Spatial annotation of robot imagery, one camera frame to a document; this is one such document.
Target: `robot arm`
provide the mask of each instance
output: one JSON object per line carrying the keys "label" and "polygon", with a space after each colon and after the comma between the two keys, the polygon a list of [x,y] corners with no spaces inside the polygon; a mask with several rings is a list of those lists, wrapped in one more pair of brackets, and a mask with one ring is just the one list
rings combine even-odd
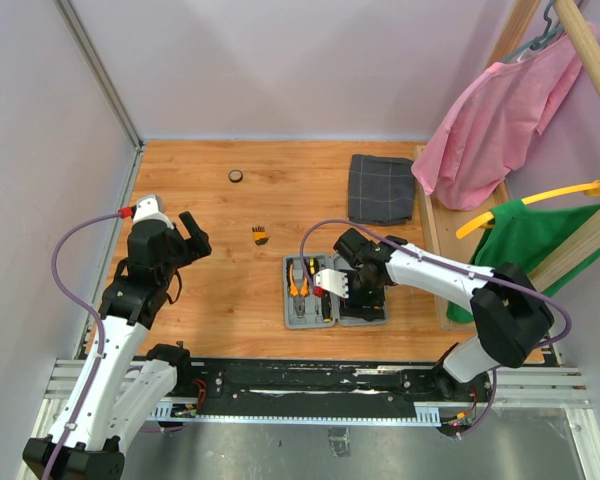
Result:
{"label": "robot arm", "polygon": [[[138,201],[127,240],[128,257],[118,264],[112,283],[102,297],[100,316],[105,345],[98,340],[85,361],[67,405],[44,439],[29,439],[23,459],[42,478],[53,450],[68,429],[51,478],[118,479],[124,454],[156,404],[179,386],[191,385],[188,350],[157,345],[147,354],[142,370],[117,399],[133,356],[151,329],[165,302],[178,269],[211,253],[209,239],[188,212],[180,220],[190,234],[184,239],[162,210],[160,198]],[[91,378],[97,357],[100,365]],[[78,417],[70,422],[79,397],[87,390]]]}
{"label": "robot arm", "polygon": [[[376,244],[349,229],[334,248],[355,271],[321,270],[315,276],[315,284],[363,306],[374,298],[384,299],[385,286],[408,285],[471,311],[477,335],[452,347],[439,361],[451,382],[465,384],[499,365],[520,367],[553,325],[553,316],[544,302],[484,280],[497,277],[533,289],[518,266],[504,264],[494,269],[466,265],[437,257],[403,239],[389,238],[410,254],[384,243]],[[460,267],[468,273],[442,265]]]}

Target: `green cloth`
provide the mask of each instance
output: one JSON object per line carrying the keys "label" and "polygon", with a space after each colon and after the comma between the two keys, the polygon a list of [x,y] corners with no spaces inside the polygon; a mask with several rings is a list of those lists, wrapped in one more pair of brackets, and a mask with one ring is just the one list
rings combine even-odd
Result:
{"label": "green cloth", "polygon": [[[528,275],[599,209],[600,205],[589,205],[564,210],[532,210],[522,200],[499,205],[491,210],[494,220],[490,223],[494,227],[485,230],[469,263],[495,268],[505,262],[516,263]],[[599,256],[600,249],[544,293],[553,296]],[[473,321],[471,313],[453,303],[449,303],[447,318],[458,323]]]}

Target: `white wall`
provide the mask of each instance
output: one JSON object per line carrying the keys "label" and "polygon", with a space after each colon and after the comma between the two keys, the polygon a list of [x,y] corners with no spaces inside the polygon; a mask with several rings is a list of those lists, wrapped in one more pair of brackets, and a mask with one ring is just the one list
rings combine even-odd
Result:
{"label": "white wall", "polygon": [[[598,27],[600,0],[591,1],[585,17]],[[542,138],[529,149],[527,163],[511,173],[508,184],[516,197],[600,179],[600,99],[583,71]],[[560,208],[599,203],[599,198],[567,195],[538,204]],[[572,334],[561,342],[566,360],[582,369],[600,425],[600,260],[567,284],[556,296],[574,319]]]}
{"label": "white wall", "polygon": [[75,0],[146,138],[426,139],[512,0]]}
{"label": "white wall", "polygon": [[[0,0],[0,479],[13,478],[56,357],[84,316],[55,288],[51,250],[116,206],[132,149],[52,1]],[[61,274],[90,298],[106,227]]]}

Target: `wooden clothes rack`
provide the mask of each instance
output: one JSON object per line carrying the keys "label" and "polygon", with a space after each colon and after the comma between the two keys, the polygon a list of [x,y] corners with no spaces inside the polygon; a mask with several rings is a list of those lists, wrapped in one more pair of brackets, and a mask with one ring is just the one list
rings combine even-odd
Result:
{"label": "wooden clothes rack", "polygon": [[[540,3],[541,0],[516,0],[489,57],[487,68],[518,48]],[[600,45],[573,0],[555,0],[553,8],[600,96]],[[416,157],[421,150],[421,148],[416,150]],[[427,249],[432,253],[461,262],[469,261],[481,233],[473,232],[464,240],[458,241],[455,238],[455,231],[466,221],[509,200],[504,182],[478,209],[472,212],[448,210],[435,198],[426,197],[421,188],[418,195],[422,199],[420,206]],[[531,281],[537,290],[543,291],[599,248],[600,210],[531,272]],[[436,297],[436,313],[443,329],[475,329],[473,324],[463,325],[449,321],[446,317],[446,309],[447,302]]]}

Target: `wooden rod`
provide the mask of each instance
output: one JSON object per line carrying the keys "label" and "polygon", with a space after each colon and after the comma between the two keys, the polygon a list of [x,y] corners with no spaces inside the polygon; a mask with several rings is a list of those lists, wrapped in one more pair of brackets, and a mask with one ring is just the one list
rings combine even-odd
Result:
{"label": "wooden rod", "polygon": [[[554,8],[600,96],[600,45],[573,0],[556,0]],[[542,291],[599,248],[600,210],[531,272],[531,281]]]}
{"label": "wooden rod", "polygon": [[556,0],[553,8],[600,96],[600,44],[573,0]]}
{"label": "wooden rod", "polygon": [[518,48],[538,5],[540,0],[516,0],[485,68],[489,68]]}

